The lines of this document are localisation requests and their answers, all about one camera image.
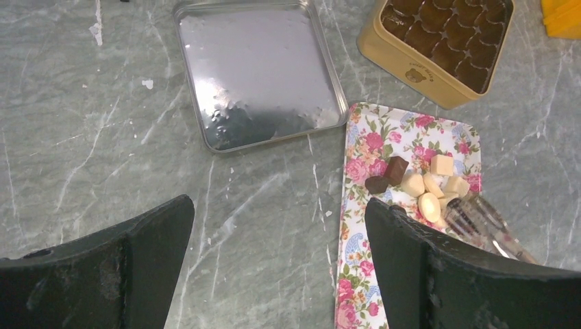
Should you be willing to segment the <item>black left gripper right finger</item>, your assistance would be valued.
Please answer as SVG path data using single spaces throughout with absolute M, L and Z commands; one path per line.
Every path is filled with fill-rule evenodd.
M 390 328 L 579 328 L 580 273 L 478 249 L 367 204 L 364 223 Z

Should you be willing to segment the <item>metal tongs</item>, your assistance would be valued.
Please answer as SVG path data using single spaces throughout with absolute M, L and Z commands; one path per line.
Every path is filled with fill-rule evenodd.
M 477 193 L 451 199 L 443 219 L 465 243 L 505 258 L 538 263 L 512 235 L 503 217 Z

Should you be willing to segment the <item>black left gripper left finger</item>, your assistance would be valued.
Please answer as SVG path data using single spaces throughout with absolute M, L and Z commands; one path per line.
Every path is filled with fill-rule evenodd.
M 180 195 L 133 219 L 1 260 L 2 328 L 163 328 L 195 218 Z

